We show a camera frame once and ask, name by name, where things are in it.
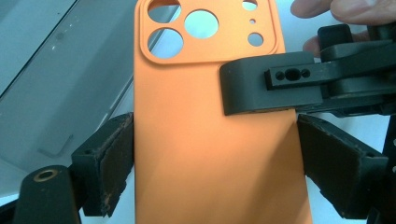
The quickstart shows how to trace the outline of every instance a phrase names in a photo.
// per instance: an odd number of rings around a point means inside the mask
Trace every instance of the black plastic bracket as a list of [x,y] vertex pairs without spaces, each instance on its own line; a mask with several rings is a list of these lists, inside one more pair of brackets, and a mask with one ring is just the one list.
[[298,129],[305,174],[341,217],[366,219],[388,157],[323,119],[300,115]]
[[[389,27],[379,37],[390,37],[396,23]],[[219,73],[225,115],[289,108],[337,117],[395,114],[396,43],[351,43],[347,25],[323,27],[318,34],[322,63],[296,52],[224,64]]]
[[86,216],[111,217],[134,165],[134,117],[115,117],[72,155],[73,164],[49,166],[26,176],[17,202],[1,207],[6,223],[80,223]]
[[396,223],[396,117],[390,117],[383,155],[389,158],[385,178],[373,188],[374,209],[367,224]]

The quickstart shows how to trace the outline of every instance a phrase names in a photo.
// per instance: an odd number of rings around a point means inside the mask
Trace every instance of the hand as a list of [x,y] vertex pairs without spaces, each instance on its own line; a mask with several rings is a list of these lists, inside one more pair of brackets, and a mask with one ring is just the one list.
[[[295,0],[291,13],[312,18],[330,10],[339,21],[352,24],[381,25],[396,21],[396,0]],[[353,35],[355,41],[369,40],[367,32]],[[319,56],[318,37],[305,42],[304,50]]]

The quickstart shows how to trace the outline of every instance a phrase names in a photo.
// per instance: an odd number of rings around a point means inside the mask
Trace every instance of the fingernail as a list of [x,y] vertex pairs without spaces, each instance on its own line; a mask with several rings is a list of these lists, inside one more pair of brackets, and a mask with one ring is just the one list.
[[375,6],[377,0],[336,0],[332,3],[332,14],[338,17],[351,17]]

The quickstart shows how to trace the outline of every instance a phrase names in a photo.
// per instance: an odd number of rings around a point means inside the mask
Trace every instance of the black clamp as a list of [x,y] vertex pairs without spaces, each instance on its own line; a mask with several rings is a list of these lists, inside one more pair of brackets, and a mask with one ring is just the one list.
[[309,52],[239,59],[220,68],[224,113],[331,112],[337,117],[396,113],[396,23],[353,43],[345,24],[318,31],[322,63]]
[[329,122],[298,118],[304,172],[343,218],[396,223],[396,117],[382,154]]
[[0,207],[0,223],[81,223],[112,216],[134,165],[134,117],[106,122],[73,154],[72,165],[52,165],[23,179],[17,201]]

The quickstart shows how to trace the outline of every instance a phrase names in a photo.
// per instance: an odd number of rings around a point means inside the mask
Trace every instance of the orange phone case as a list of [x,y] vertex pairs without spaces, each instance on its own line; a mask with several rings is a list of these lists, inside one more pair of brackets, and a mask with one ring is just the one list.
[[[224,116],[219,68],[230,60],[284,52],[276,3],[251,0],[141,0],[134,27],[134,155],[137,224],[312,223],[294,110]],[[180,4],[175,21],[148,11]],[[184,28],[190,13],[213,13],[207,39]],[[183,38],[170,59],[153,56],[161,28]],[[253,47],[248,35],[264,43]]]

